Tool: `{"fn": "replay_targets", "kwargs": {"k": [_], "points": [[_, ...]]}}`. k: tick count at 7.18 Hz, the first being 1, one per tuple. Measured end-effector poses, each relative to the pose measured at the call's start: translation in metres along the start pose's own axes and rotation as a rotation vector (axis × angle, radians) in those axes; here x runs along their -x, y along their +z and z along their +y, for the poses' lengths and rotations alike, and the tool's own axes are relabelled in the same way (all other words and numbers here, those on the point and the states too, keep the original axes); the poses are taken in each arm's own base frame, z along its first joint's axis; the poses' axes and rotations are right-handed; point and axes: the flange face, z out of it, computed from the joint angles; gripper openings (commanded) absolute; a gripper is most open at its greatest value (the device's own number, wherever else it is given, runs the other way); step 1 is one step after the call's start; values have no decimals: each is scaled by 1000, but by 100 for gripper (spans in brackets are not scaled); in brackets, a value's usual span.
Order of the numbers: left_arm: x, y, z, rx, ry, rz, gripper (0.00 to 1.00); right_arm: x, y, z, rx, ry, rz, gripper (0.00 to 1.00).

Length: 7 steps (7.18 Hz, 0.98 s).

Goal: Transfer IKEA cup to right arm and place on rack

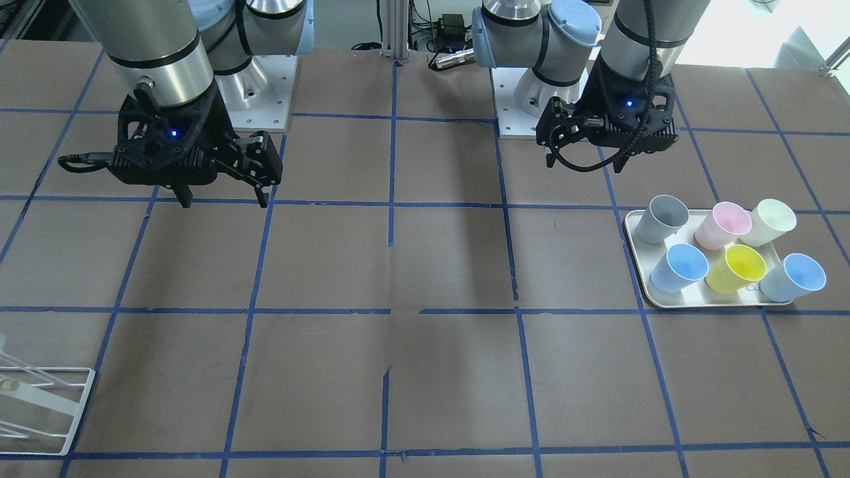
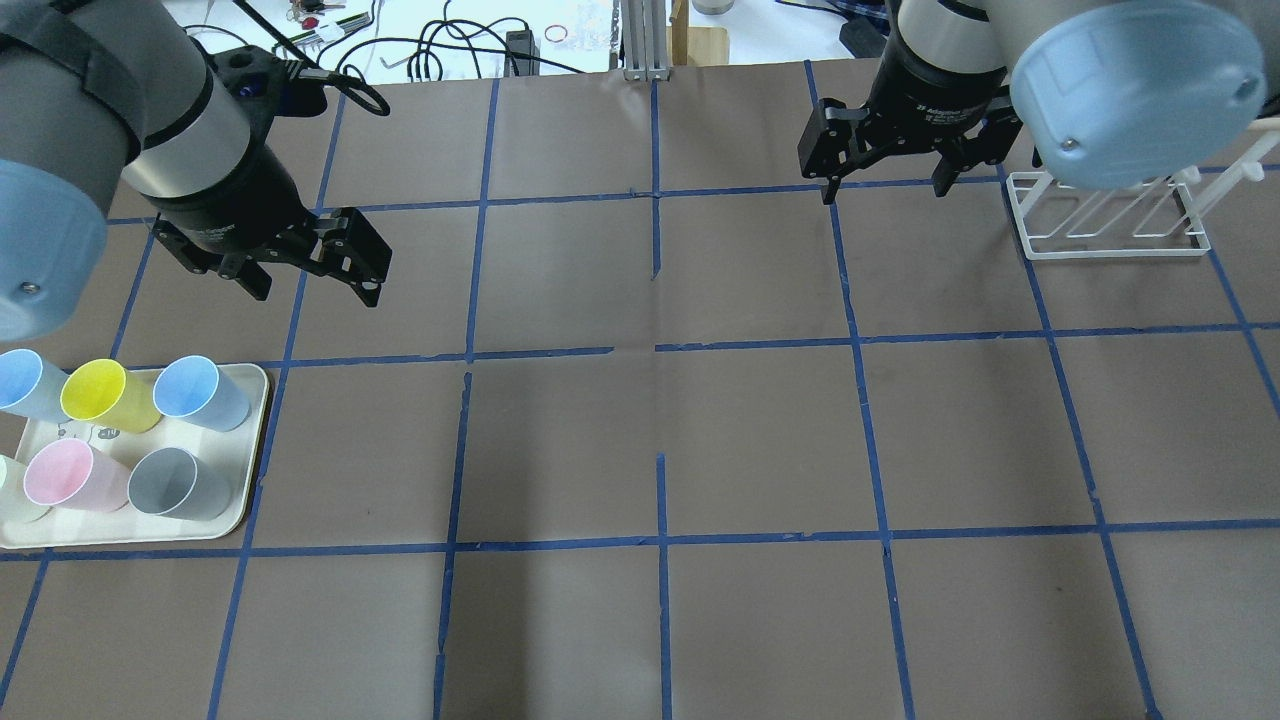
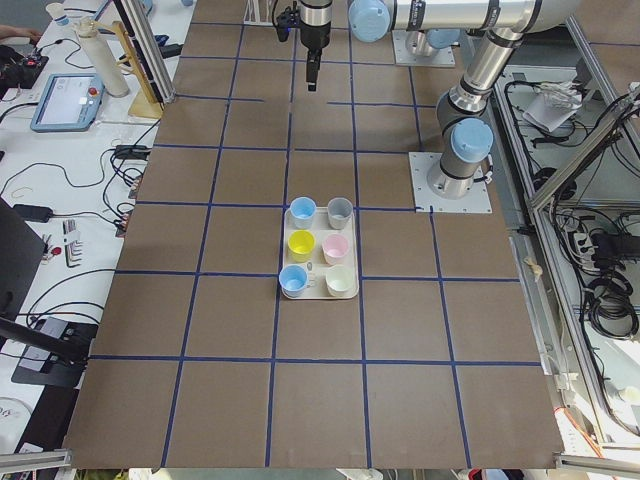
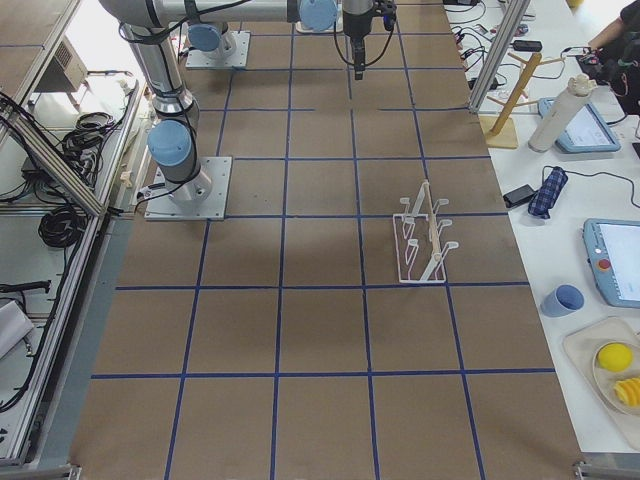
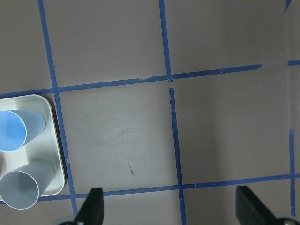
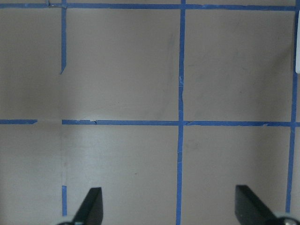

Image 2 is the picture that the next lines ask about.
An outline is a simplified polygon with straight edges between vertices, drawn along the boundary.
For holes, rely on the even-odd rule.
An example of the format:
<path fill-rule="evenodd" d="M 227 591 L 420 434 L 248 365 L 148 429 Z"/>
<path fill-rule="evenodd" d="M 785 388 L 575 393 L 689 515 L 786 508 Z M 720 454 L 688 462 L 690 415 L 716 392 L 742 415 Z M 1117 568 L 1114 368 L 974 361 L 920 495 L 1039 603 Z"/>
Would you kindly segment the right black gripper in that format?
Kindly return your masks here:
<path fill-rule="evenodd" d="M 998 165 L 1023 123 L 1006 70 L 963 73 L 936 67 L 902 40 L 886 45 L 870 94 L 859 108 L 815 104 L 797 142 L 800 172 L 822 179 L 822 202 L 835 204 L 845 177 L 891 156 L 933 152 L 936 197 L 978 165 Z"/>

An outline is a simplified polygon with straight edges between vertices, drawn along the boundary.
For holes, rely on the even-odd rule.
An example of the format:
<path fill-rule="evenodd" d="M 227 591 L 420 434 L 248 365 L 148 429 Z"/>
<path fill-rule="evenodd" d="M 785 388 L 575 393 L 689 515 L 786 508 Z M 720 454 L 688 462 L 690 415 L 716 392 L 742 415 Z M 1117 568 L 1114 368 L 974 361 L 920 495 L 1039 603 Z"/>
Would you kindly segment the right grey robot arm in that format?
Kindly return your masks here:
<path fill-rule="evenodd" d="M 891 1 L 870 94 L 817 101 L 800 172 L 934 154 L 945 196 L 1028 129 L 1042 167 L 1120 190 L 1193 167 L 1277 110 L 1275 1 Z"/>

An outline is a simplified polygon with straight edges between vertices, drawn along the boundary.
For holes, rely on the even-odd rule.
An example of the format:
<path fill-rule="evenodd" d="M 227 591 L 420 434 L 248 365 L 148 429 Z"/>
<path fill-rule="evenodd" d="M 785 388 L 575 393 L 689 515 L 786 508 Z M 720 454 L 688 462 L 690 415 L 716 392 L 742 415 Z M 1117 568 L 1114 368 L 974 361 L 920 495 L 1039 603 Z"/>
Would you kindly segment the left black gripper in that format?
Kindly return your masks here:
<path fill-rule="evenodd" d="M 298 195 L 291 173 L 273 150 L 253 150 L 215 186 L 174 199 L 151 197 L 161 217 L 202 250 L 224 255 L 218 274 L 265 302 L 273 278 L 248 255 L 337 279 L 365 307 L 376 307 L 393 250 L 357 208 L 340 208 L 317 220 Z"/>

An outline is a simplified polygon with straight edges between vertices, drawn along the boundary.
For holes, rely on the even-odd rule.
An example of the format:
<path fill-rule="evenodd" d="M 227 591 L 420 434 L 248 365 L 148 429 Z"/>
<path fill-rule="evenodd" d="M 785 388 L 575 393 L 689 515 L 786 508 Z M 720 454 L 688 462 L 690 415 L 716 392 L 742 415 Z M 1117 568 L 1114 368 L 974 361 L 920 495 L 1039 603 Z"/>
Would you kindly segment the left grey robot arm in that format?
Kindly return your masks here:
<path fill-rule="evenodd" d="M 1 35 L 4 341 L 74 315 L 119 184 L 189 273 L 264 301 L 265 266 L 284 264 L 378 305 L 390 246 L 356 208 L 310 211 L 268 146 L 276 118 L 324 113 L 326 88 L 387 117 L 364 81 L 300 50 L 206 53 L 159 1 L 5 1 Z"/>

